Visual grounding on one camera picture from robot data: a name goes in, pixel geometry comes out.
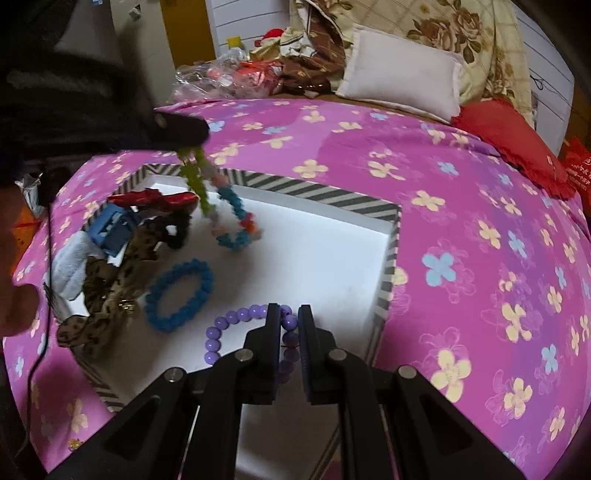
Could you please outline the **red bow hair clip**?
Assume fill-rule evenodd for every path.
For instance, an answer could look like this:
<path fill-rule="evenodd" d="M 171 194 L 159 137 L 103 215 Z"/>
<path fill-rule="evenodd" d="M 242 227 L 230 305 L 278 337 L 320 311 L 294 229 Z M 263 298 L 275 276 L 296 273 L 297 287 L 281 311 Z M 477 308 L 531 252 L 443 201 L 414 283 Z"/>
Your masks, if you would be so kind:
<path fill-rule="evenodd" d="M 139 211 L 153 210 L 172 213 L 183 210 L 191 213 L 199 203 L 197 194 L 184 191 L 175 194 L 162 194 L 157 189 L 146 188 L 140 191 L 130 191 L 111 195 L 107 202 L 121 208 L 137 208 Z"/>

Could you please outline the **blue hair claw clip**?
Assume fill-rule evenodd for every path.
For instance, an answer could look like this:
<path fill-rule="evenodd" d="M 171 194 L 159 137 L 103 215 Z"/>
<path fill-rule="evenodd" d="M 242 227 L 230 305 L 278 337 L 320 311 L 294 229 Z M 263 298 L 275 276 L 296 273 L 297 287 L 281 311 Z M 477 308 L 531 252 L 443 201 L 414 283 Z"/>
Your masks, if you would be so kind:
<path fill-rule="evenodd" d="M 139 226 L 140 217 L 128 208 L 107 203 L 86 232 L 106 255 L 116 257 Z"/>

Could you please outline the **striped white tray box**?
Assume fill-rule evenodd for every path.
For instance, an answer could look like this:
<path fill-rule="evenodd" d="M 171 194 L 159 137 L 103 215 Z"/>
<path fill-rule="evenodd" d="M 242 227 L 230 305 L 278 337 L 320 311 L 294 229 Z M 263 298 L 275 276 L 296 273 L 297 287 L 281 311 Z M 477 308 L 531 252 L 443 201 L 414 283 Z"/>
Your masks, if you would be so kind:
<path fill-rule="evenodd" d="M 131 317 L 103 350 L 72 354 L 109 409 L 127 404 L 167 367 L 208 367 L 206 328 L 228 311 L 252 304 L 311 305 L 339 345 L 372 362 L 394 288 L 402 208 L 396 203 L 318 183 L 228 170 L 245 209 L 263 220 L 263 238 L 240 252 L 218 246 L 198 208 L 179 250 L 161 254 L 145 273 Z M 193 258 L 213 274 L 209 300 L 171 333 L 150 326 L 148 288 Z M 235 479 L 321 479 L 338 447 L 337 407 L 304 404 L 301 373 L 291 373 L 273 406 L 242 408 Z"/>

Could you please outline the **red cushion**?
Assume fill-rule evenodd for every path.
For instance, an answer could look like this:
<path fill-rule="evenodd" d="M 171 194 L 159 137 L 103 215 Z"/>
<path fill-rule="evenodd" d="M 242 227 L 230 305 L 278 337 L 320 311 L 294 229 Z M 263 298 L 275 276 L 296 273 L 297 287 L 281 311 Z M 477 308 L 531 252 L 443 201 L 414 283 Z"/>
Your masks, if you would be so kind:
<path fill-rule="evenodd" d="M 509 101 L 495 98 L 462 106 L 451 124 L 493 146 L 506 163 L 550 197 L 575 196 L 566 169 Z"/>

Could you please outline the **white pillow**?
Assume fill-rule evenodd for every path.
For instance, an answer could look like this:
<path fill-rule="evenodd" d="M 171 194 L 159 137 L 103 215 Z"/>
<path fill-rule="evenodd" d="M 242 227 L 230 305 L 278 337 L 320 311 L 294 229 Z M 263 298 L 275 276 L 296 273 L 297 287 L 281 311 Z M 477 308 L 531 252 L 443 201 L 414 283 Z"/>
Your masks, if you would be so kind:
<path fill-rule="evenodd" d="M 448 123 L 460 114 L 462 70 L 454 53 L 356 25 L 337 95 Z"/>

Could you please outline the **white fluffy scrunchie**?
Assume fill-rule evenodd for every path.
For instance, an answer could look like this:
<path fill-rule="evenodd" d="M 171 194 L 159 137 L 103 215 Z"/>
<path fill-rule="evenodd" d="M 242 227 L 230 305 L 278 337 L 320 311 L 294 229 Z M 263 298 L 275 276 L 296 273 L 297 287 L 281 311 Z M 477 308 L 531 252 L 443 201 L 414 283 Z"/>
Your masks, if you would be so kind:
<path fill-rule="evenodd" d="M 74 300 L 81 293 L 89 257 L 106 258 L 85 231 L 78 231 L 59 250 L 52 263 L 52 289 L 57 295 Z"/>

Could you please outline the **black scrunchie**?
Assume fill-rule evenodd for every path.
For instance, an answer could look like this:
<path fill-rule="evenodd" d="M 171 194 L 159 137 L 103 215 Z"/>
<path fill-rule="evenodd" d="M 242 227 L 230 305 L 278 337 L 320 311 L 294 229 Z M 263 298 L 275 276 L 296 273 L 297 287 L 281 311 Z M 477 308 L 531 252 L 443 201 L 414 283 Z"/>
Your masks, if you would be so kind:
<path fill-rule="evenodd" d="M 179 250 L 186 242 L 190 225 L 190 214 L 185 210 L 175 210 L 159 220 L 161 241 L 172 250 Z"/>

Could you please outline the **red shopping bag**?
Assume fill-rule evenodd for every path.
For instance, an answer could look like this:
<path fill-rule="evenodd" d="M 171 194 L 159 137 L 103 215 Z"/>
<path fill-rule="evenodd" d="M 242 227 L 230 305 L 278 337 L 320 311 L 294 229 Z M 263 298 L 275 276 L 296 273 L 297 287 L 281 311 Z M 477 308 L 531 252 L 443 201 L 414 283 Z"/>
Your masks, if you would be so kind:
<path fill-rule="evenodd" d="M 583 204 L 590 206 L 590 151 L 578 138 L 573 137 L 566 147 L 563 163 Z"/>

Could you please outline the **pink floral bedsheet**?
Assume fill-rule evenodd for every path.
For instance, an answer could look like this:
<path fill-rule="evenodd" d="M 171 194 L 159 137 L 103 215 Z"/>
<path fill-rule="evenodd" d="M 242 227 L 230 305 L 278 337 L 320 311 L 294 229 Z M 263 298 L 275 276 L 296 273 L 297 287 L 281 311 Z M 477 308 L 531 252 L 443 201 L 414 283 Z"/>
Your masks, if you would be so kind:
<path fill-rule="evenodd" d="M 394 288 L 373 364 L 418 369 L 530 479 L 590 405 L 590 233 L 490 145 L 448 125 L 308 100 L 180 103 L 226 171 L 318 183 L 402 208 Z M 111 416 L 39 314 L 5 343 L 12 399 L 52 469 Z"/>

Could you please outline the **clear plastic bag of items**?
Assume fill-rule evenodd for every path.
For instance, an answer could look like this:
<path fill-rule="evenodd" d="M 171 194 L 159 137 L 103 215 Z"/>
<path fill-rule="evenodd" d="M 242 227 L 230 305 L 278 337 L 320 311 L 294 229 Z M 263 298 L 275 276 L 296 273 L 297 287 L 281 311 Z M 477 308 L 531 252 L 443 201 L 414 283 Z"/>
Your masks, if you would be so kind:
<path fill-rule="evenodd" d="M 212 61 L 180 66 L 168 102 L 266 98 L 280 89 L 282 73 L 280 61 L 252 60 L 231 48 Z"/>

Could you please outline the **brown patterned cloth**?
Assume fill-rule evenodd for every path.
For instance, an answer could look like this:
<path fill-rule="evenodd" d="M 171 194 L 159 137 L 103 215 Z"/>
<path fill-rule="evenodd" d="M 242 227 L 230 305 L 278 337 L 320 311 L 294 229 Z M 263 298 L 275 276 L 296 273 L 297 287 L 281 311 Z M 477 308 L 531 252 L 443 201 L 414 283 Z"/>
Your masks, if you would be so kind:
<path fill-rule="evenodd" d="M 281 92 L 330 94 L 346 66 L 341 30 L 325 1 L 290 1 L 290 25 L 280 37 Z"/>

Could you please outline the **red santa plush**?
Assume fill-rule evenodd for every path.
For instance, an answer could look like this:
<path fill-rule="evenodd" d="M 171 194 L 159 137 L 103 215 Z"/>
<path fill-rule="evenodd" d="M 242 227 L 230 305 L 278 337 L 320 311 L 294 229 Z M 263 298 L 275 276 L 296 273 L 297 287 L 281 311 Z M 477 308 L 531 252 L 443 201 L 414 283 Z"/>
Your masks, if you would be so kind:
<path fill-rule="evenodd" d="M 280 39 L 284 30 L 273 28 L 262 38 L 254 41 L 254 47 L 249 52 L 250 59 L 255 61 L 276 61 L 280 59 Z"/>

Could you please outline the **leopard print hair bow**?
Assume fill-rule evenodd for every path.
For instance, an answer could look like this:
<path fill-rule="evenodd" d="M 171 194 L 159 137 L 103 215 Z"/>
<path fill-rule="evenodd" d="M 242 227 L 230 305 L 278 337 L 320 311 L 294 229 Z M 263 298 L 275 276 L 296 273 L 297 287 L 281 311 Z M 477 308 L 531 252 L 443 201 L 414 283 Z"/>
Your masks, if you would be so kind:
<path fill-rule="evenodd" d="M 57 345 L 96 358 L 111 343 L 137 306 L 163 252 L 172 250 L 161 241 L 156 216 L 145 220 L 128 241 L 120 263 L 89 257 L 82 285 L 84 315 L 63 320 L 56 331 Z"/>

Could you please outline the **floral beige quilt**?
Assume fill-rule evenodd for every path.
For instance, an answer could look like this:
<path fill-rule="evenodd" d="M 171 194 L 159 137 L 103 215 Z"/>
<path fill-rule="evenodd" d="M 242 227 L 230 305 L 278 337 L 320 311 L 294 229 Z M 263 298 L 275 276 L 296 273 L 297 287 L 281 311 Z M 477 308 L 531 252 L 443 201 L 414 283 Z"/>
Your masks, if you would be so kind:
<path fill-rule="evenodd" d="M 528 60 L 512 2 L 326 2 L 341 30 L 346 60 L 351 56 L 356 25 L 449 51 L 464 62 L 461 103 L 504 98 L 527 122 L 533 120 Z"/>

